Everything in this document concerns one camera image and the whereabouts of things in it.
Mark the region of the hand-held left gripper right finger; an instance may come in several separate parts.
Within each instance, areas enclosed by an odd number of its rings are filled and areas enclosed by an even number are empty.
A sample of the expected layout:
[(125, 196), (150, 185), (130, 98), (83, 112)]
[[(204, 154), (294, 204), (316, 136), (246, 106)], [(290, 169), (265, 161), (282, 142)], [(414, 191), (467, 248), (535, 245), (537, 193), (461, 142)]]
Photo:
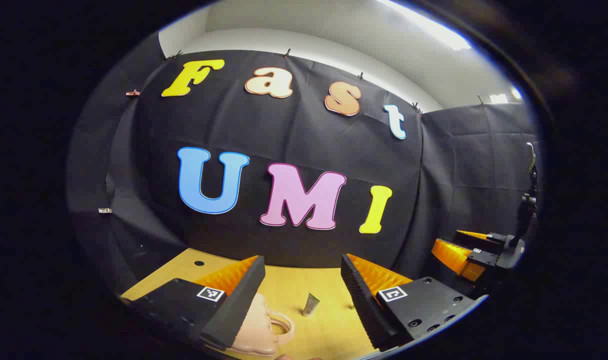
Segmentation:
[(372, 292), (357, 257), (349, 254), (342, 255), (340, 273), (371, 345), (382, 353), (425, 342), (488, 298), (473, 300), (430, 276)]

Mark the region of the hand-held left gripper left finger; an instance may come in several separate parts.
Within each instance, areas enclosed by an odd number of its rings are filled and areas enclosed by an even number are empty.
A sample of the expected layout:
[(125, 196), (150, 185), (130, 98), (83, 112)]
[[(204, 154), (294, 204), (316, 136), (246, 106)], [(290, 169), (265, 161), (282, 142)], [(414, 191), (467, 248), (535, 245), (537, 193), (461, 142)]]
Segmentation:
[(147, 330), (183, 351), (230, 349), (265, 278), (265, 258), (144, 256), (123, 263), (119, 293)]

